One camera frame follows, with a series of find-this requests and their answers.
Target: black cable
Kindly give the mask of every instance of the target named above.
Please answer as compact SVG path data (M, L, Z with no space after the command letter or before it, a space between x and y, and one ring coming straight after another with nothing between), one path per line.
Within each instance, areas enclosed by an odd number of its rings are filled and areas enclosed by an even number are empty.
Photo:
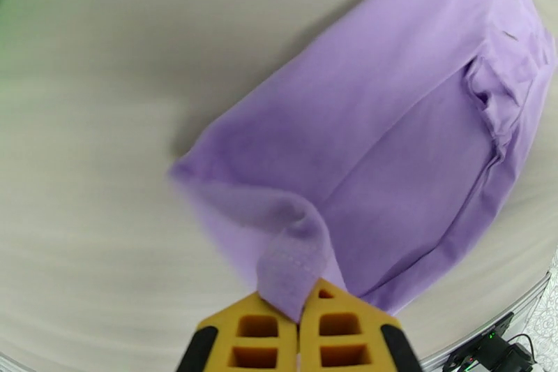
M524 336L525 338L527 338L529 340L529 345L531 346L531 356L533 357L533 362L536 363L535 360L535 348L533 346L533 340L531 340L531 337L527 334L517 334L516 336L512 336L507 342L509 343L510 341L515 340L516 338L519 338L521 336Z

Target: purple cloth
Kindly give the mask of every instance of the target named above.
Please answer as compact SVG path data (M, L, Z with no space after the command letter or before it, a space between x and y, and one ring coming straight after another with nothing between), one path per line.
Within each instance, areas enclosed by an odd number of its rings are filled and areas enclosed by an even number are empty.
M395 313L494 221L555 65L532 0L365 0L172 176L290 318L320 276Z

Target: wood grain surface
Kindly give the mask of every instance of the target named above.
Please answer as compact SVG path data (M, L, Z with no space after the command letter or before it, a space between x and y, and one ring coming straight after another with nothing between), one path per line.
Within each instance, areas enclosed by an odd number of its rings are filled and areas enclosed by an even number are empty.
M557 0L535 0L558 33ZM165 173L358 0L0 0L0 352L171 372L243 287ZM558 240L558 82L511 201L400 315L421 356L539 280Z

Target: floor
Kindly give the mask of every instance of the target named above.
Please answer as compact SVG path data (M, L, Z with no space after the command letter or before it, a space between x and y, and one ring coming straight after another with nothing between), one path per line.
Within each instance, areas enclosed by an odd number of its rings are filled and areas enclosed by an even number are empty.
M525 333L533 338L536 361L549 372L558 371L558 250L550 267L552 278L533 312ZM526 347L528 341L519 340Z

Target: purple t-shirt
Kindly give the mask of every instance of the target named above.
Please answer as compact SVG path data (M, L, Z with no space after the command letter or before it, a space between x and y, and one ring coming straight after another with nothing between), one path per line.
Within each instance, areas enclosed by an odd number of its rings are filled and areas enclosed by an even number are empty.
M532 0L364 0L172 176L290 318L320 276L395 313L494 221L555 65Z

